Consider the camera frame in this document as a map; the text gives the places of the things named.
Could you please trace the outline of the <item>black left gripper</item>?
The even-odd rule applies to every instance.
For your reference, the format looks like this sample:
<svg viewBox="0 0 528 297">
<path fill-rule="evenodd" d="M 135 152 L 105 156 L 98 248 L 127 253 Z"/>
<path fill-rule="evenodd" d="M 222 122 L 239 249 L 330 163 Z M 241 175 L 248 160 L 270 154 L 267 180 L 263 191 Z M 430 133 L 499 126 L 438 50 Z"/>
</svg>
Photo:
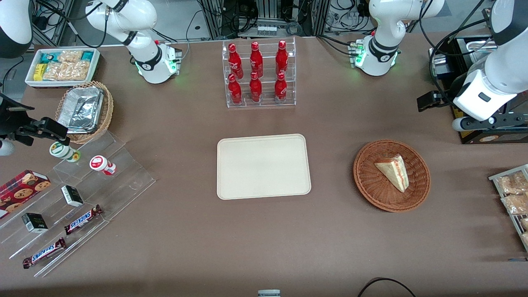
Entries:
<svg viewBox="0 0 528 297">
<path fill-rule="evenodd" d="M 430 91 L 417 98 L 417 111 L 442 107 L 443 94 L 439 91 Z M 513 111 L 512 104 L 506 103 L 490 117 L 491 127 L 527 127 L 527 114 Z"/>
</svg>

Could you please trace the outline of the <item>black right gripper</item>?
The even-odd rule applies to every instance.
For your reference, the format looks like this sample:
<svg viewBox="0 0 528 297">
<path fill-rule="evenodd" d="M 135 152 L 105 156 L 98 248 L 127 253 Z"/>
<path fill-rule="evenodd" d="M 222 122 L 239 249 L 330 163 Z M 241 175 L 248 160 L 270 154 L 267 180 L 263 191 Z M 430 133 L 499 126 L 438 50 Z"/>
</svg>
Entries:
<svg viewBox="0 0 528 297">
<path fill-rule="evenodd" d="M 31 119 L 27 111 L 34 110 L 32 106 L 12 100 L 5 94 L 0 94 L 0 137 L 10 139 L 26 146 L 32 146 L 34 138 L 68 141 L 68 128 L 49 118 Z"/>
</svg>

